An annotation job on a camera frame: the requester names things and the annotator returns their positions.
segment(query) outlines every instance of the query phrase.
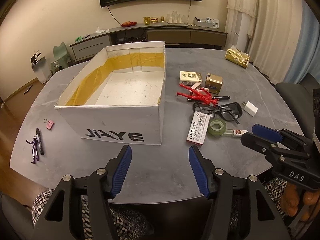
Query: white cardboard box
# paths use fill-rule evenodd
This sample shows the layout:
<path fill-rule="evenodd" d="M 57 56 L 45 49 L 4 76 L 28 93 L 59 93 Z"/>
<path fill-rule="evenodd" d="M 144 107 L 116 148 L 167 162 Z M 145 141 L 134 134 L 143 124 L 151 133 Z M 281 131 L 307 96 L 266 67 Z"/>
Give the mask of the white cardboard box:
<path fill-rule="evenodd" d="M 54 108 L 81 138 L 160 145 L 165 72 L 162 41 L 108 46 L 74 77 Z"/>

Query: gold snack bag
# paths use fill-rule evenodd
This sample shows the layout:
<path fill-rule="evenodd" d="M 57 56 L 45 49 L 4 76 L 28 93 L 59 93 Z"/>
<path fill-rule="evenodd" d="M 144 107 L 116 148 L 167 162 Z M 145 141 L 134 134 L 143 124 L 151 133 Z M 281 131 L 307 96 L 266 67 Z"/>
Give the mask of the gold snack bag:
<path fill-rule="evenodd" d="M 235 46 L 232 46 L 227 50 L 225 59 L 236 63 L 237 65 L 247 68 L 250 60 L 250 56 L 241 50 L 237 49 Z"/>

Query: black marker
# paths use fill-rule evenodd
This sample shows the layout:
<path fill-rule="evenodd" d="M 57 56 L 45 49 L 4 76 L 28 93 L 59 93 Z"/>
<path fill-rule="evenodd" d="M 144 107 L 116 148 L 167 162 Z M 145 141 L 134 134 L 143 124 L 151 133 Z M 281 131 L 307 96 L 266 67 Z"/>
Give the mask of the black marker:
<path fill-rule="evenodd" d="M 44 155 L 39 128 L 36 129 L 36 134 L 37 134 L 37 141 L 38 141 L 37 145 L 38 145 L 40 155 Z"/>
<path fill-rule="evenodd" d="M 212 97 L 212 99 L 219 99 L 220 101 L 229 100 L 230 98 L 231 98 L 230 96 Z M 196 101 L 199 101 L 199 100 L 194 100 L 194 99 L 188 98 L 188 102 L 196 102 Z"/>

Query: wooden floor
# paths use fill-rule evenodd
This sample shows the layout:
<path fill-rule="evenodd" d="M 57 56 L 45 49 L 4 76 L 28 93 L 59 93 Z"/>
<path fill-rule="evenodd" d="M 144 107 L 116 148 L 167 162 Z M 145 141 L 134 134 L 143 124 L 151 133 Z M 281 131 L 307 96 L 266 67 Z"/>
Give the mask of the wooden floor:
<path fill-rule="evenodd" d="M 35 197 L 46 188 L 12 170 L 9 163 L 22 122 L 43 87 L 39 81 L 34 82 L 28 93 L 18 92 L 0 109 L 0 191 L 28 206 L 32 206 Z"/>

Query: cabinet drawer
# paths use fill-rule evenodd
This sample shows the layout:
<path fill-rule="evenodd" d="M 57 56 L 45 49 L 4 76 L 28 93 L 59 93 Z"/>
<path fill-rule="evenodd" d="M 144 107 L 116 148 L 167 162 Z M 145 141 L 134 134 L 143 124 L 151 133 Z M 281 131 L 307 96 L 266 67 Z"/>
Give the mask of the cabinet drawer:
<path fill-rule="evenodd" d="M 147 30 L 148 41 L 165 41 L 165 43 L 190 43 L 190 30 Z"/>
<path fill-rule="evenodd" d="M 106 46 L 110 46 L 109 35 L 81 42 L 72 46 L 72 49 L 76 59 L 81 59 L 96 55 Z"/>
<path fill-rule="evenodd" d="M 226 33 L 210 31 L 191 31 L 190 43 L 209 44 L 216 46 L 225 46 L 227 39 Z"/>

